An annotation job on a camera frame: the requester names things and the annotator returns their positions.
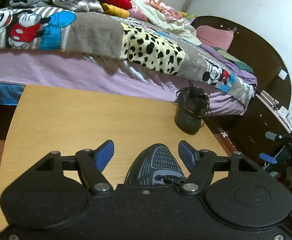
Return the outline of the black speckled shoelace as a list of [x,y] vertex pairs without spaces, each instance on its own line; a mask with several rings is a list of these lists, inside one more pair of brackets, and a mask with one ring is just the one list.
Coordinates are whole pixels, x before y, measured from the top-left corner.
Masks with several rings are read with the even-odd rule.
[[163,182],[164,185],[181,186],[185,182],[186,177],[178,177],[173,175],[158,175],[155,176],[155,179],[157,181]]

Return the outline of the black sneaker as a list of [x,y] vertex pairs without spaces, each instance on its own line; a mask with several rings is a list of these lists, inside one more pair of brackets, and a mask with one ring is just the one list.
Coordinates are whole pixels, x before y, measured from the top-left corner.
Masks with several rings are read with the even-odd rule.
[[132,163],[125,178],[127,185],[164,185],[155,176],[185,177],[182,169],[164,144],[153,144],[143,150]]
[[189,86],[176,92],[178,109],[175,114],[177,127],[189,134],[195,135],[202,126],[202,119],[211,112],[208,95],[203,89],[194,86],[189,81]]

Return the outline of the dark wooden nightstand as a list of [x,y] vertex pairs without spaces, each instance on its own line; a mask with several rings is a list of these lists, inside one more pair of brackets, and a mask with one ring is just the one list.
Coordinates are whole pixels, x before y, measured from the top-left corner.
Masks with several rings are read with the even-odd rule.
[[260,153],[274,157],[283,148],[281,142],[267,139],[265,133],[290,132],[260,95],[252,99],[244,115],[211,116],[205,122],[227,155],[239,151],[260,166]]

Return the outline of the dark wooden headboard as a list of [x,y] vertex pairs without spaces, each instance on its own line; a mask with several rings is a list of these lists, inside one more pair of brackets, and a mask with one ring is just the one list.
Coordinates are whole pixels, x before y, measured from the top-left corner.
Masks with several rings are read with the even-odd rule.
[[282,57],[267,40],[238,23],[217,16],[199,16],[192,22],[194,28],[202,25],[233,31],[228,53],[253,69],[259,92],[266,91],[281,106],[289,108],[292,95],[290,75]]

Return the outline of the folded purple blanket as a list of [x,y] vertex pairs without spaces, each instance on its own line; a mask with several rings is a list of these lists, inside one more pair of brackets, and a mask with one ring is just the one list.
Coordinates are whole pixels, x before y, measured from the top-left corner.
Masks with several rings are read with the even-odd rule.
[[243,81],[252,85],[255,89],[258,87],[257,77],[254,75],[254,70],[248,64],[240,61],[239,59],[219,47],[211,47],[207,44],[201,44],[200,48],[205,50],[215,59],[227,66]]

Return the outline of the purple bed sheet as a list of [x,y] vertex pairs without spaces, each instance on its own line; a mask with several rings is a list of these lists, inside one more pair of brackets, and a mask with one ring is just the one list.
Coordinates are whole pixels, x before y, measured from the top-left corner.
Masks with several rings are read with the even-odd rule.
[[58,51],[0,49],[0,105],[17,105],[24,87],[39,85],[174,102],[189,81],[123,60]]

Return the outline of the pink pillow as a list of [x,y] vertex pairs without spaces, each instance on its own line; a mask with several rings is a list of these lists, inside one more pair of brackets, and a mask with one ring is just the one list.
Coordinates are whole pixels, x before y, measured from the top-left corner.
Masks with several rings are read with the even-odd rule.
[[234,39],[232,31],[216,29],[209,25],[199,26],[196,29],[196,36],[202,43],[225,51],[228,51]]

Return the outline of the folded yellow garment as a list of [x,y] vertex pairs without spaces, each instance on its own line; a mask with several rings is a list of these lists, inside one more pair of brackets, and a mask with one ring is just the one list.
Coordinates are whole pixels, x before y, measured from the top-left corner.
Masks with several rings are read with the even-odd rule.
[[128,18],[130,16],[130,13],[127,10],[116,7],[115,5],[102,3],[101,6],[104,14],[120,18]]

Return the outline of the cartoon patchwork blanket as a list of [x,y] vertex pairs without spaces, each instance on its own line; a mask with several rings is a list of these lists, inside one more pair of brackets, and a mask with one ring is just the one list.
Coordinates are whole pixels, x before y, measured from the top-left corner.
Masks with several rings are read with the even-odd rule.
[[57,7],[0,9],[0,49],[79,52],[200,81],[243,105],[253,85],[202,48],[139,20]]

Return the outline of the floral cream quilt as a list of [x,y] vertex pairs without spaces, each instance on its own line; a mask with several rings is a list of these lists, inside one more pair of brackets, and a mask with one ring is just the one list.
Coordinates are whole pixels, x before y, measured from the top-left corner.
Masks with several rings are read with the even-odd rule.
[[130,17],[174,33],[196,46],[202,44],[190,22],[162,0],[130,0],[130,2],[132,4],[128,11]]

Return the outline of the folded grey striped clothes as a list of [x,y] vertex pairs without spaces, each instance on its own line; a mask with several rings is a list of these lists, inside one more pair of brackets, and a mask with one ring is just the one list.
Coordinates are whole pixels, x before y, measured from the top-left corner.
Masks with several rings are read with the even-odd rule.
[[72,12],[95,11],[103,13],[103,8],[98,0],[52,0],[57,7],[67,9]]

